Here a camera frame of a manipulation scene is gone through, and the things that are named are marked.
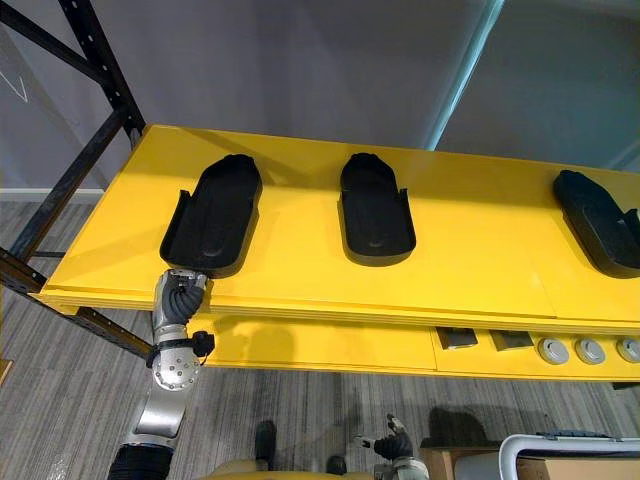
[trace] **white baseboard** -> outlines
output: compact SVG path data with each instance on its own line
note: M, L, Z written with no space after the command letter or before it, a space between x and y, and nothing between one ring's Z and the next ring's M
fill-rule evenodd
M0 188L0 202L37 202L42 201L51 192L50 188ZM95 205L104 191L100 188L79 188L69 203Z

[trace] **silver round button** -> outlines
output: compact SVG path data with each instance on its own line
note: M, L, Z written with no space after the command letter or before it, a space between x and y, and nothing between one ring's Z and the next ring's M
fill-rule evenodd
M576 342L576 352L580 360L589 365L598 365L607 358L600 344L591 338L578 340Z
M633 338L623 338L616 345L618 353L627 362L640 363L640 342Z
M538 343L538 353L547 362L561 365L569 361L569 350L557 338L545 338Z

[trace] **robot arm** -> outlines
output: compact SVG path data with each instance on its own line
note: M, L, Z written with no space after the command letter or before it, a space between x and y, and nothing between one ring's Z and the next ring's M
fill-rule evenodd
M199 356L214 347L213 336L187 336L187 323L204 298L207 277L167 270L158 281L153 310L153 348L147 358L151 387L109 470L109 480L161 480L169 474L180 423L200 372Z
M387 415L387 425L391 434L379 440L357 435L356 443L365 448L373 448L381 457L391 460L390 464L376 465L373 470L375 480L428 480L429 472L425 464L413 456L413 444L404 425L395 415Z

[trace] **gray wall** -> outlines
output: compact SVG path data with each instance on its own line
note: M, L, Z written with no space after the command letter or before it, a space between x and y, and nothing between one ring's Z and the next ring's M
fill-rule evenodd
M57 2L9 3L79 51ZM430 130L484 5L93 3L148 123L409 147ZM439 148L597 163L637 137L637 23L566 3L507 3ZM0 79L0 186L51 186L106 101L8 29L0 70L14 86L22 78L29 100ZM104 175L127 155L120 134Z
M610 166L634 143L627 155L638 157L639 126L637 18L519 0L506 3L438 148Z

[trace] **floor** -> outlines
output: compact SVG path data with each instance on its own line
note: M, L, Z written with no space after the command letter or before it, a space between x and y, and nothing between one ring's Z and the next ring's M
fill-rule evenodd
M0 202L0 244L7 247L35 210ZM68 247L91 210L70 205L41 249ZM45 274L54 259L32 265ZM15 364L0 387L0 478L105 478L129 415L150 382L143 362L4 289L0 353ZM105 312L144 338L148 313ZM345 454L350 470L376 457L349 443L381 436L394 412L416 442L472 445L513 433L554 429L640 436L640 389L608 383L537 382L207 369L173 458L171 479L205 475L250 457L254 426L275 421L276 466L322 470Z

